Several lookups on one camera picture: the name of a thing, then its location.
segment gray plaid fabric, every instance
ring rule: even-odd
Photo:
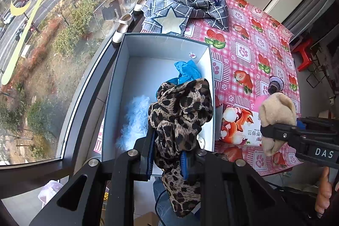
[[[161,33],[162,25],[157,22],[157,19],[165,17],[172,8],[176,17],[185,17],[185,20],[179,26],[180,33],[169,32],[168,34],[184,36],[188,19],[195,17],[205,18],[211,27],[228,32],[226,1],[218,0],[218,5],[216,6],[213,0],[147,0],[142,8],[145,16],[142,27],[153,33]]]

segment street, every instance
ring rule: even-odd
[[[42,3],[36,13],[35,18],[33,19],[34,25],[38,27],[40,22],[47,16],[48,12],[50,12],[53,7],[60,0],[42,0]],[[25,12],[29,17],[37,0],[32,0],[30,7]],[[6,32],[0,40],[0,68],[4,72],[6,70],[7,64],[11,58],[12,53],[17,45],[17,41],[15,40],[15,35],[18,29],[23,25],[26,20],[25,15],[17,16],[13,19],[13,21],[9,24]]]

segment jeans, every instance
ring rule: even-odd
[[[153,192],[155,201],[158,199],[159,195],[165,190],[164,185],[162,184],[161,178],[157,179],[153,183]],[[159,226],[199,226],[200,220],[197,219],[194,214],[191,212],[183,218],[177,217],[174,213],[172,205],[170,203],[169,195],[167,192],[164,192],[157,204],[157,211],[159,216],[165,225],[162,225],[159,222]]]

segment leopard print fabric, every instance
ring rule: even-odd
[[[178,86],[165,82],[157,91],[157,102],[149,107],[149,123],[155,128],[155,163],[164,169],[162,181],[174,212],[184,217],[200,202],[200,183],[190,185],[181,174],[180,153],[197,145],[201,126],[213,116],[210,86],[197,79]]]

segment beige sock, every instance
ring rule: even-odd
[[[297,115],[292,100],[283,93],[274,93],[262,102],[259,108],[261,125],[267,127],[275,123],[295,126]],[[284,144],[284,141],[261,137],[261,144],[267,156],[274,155]]]

